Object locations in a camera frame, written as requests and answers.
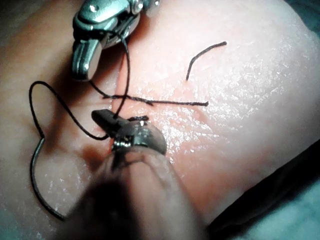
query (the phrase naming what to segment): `moist skin surface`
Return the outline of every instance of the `moist skin surface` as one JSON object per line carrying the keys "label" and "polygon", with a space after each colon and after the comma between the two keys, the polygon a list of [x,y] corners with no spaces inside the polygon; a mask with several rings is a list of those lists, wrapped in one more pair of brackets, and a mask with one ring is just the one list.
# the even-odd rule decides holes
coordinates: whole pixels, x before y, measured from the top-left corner
{"label": "moist skin surface", "polygon": [[[1,215],[17,236],[47,239],[59,225],[31,189],[29,163],[39,141],[28,102],[32,82],[53,86],[83,126],[103,131],[91,111],[102,99],[68,74],[72,18],[81,1],[57,0],[34,14],[3,52],[0,66]],[[193,65],[193,56],[212,49]],[[122,94],[127,67],[122,46],[104,51],[94,82]],[[247,189],[320,137],[320,41],[282,0],[162,1],[142,17],[129,43],[129,94],[155,100],[209,101],[208,107],[127,100],[120,115],[148,115],[164,134],[167,157],[191,201],[209,224]],[[84,135],[50,92],[37,86],[36,115],[46,135],[36,177],[45,199],[68,212],[104,160],[108,141]]]}

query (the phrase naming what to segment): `skin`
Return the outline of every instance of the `skin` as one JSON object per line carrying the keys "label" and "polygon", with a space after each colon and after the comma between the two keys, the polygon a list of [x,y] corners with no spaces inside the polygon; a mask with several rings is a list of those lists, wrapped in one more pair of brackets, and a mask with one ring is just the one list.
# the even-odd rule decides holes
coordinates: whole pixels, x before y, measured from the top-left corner
{"label": "skin", "polygon": [[[120,115],[148,115],[164,134],[167,158],[190,200],[209,224],[247,189],[320,137],[320,40],[282,0],[163,1],[159,14],[143,17],[129,43],[131,96],[209,101],[182,107],[126,101]],[[1,208],[8,228],[25,238],[48,238],[59,221],[32,193],[29,161],[39,141],[28,90],[34,81],[53,86],[83,126],[103,131],[91,111],[116,110],[68,74],[72,18],[78,0],[55,0],[34,14],[2,53],[0,65]],[[227,41],[189,61],[206,47]],[[104,51],[94,82],[122,94],[122,47]],[[36,87],[33,101],[46,143],[36,177],[47,201],[65,214],[106,158],[108,141],[85,137],[56,99]]]}

